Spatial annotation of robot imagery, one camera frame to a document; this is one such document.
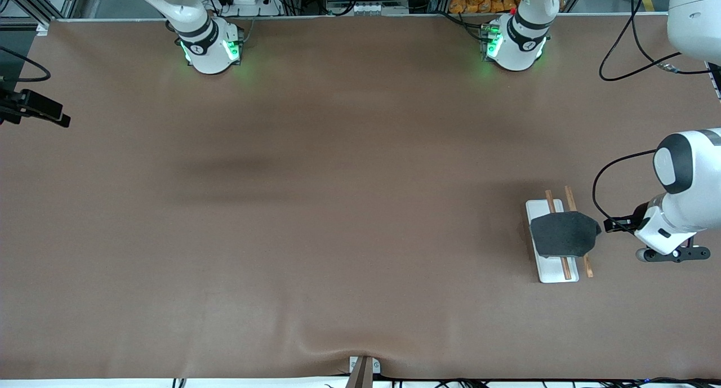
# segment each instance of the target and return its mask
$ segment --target wooden dowel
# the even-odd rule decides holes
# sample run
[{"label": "wooden dowel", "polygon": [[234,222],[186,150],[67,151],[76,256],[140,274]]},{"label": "wooden dowel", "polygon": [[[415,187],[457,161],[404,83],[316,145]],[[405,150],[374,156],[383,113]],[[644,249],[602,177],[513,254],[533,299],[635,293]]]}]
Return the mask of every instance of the wooden dowel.
[{"label": "wooden dowel", "polygon": [[[546,202],[548,202],[548,210],[551,213],[556,213],[556,204],[553,203],[553,194],[551,190],[546,190]],[[561,266],[563,267],[563,278],[566,280],[571,279],[571,267],[568,266],[568,259],[561,257]]]},{"label": "wooden dowel", "polygon": [[[573,192],[571,191],[571,188],[566,185],[566,200],[568,201],[568,210],[569,211],[577,211],[576,209],[576,201],[573,198]],[[586,271],[586,277],[593,278],[593,268],[590,267],[590,260],[588,259],[588,253],[584,255],[584,268]]]}]

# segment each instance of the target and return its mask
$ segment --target brown tablecloth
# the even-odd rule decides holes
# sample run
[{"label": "brown tablecloth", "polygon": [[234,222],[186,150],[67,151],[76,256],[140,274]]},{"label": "brown tablecloth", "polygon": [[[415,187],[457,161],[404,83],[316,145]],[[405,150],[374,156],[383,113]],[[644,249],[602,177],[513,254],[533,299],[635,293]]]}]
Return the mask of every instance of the brown tablecloth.
[{"label": "brown tablecloth", "polygon": [[[160,23],[53,23],[32,88],[72,126],[0,128],[0,377],[297,377],[355,354],[404,378],[719,377],[721,232],[680,265],[604,234],[595,278],[564,285],[528,255],[526,200],[571,185],[600,220],[602,165],[721,122],[707,75],[597,77],[624,20],[559,18],[521,73],[440,17],[258,21],[214,77]],[[672,51],[665,17],[639,28]],[[608,74],[644,63],[627,39]],[[599,200],[660,192],[643,157]]]}]

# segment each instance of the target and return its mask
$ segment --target gray fabric piece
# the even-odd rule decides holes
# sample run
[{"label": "gray fabric piece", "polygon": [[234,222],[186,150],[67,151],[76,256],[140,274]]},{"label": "gray fabric piece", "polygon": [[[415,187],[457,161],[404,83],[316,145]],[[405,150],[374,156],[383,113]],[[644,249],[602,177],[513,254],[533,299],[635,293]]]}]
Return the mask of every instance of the gray fabric piece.
[{"label": "gray fabric piece", "polygon": [[541,257],[584,257],[598,234],[598,222],[580,212],[549,213],[531,221],[531,236]]}]

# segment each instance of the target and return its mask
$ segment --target cable connector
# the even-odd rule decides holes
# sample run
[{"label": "cable connector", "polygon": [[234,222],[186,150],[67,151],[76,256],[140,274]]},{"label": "cable connector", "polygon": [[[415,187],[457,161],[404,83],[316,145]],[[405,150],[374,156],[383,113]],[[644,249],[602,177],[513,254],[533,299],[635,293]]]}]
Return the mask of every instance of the cable connector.
[{"label": "cable connector", "polygon": [[659,67],[661,70],[664,70],[665,72],[669,73],[677,73],[679,72],[678,68],[675,67],[673,64],[669,63],[659,63],[656,65],[656,67]]}]

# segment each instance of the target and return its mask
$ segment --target table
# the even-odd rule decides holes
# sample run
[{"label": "table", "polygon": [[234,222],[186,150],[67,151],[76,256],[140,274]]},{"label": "table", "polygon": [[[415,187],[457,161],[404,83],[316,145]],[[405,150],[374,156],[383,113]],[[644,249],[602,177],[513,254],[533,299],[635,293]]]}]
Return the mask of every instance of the table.
[{"label": "table", "polygon": [[[213,77],[162,23],[53,23],[32,88],[72,126],[0,131],[0,377],[299,377],[357,354],[399,378],[719,377],[721,232],[680,265],[603,234],[579,283],[540,284],[528,255],[526,200],[570,185],[600,220],[606,162],[719,124],[707,75],[597,77],[623,23],[559,18],[512,73],[440,17],[258,21]],[[663,16],[638,24],[672,50]],[[626,39],[608,74],[643,64]],[[644,157],[598,198],[626,215],[660,192]]]}]

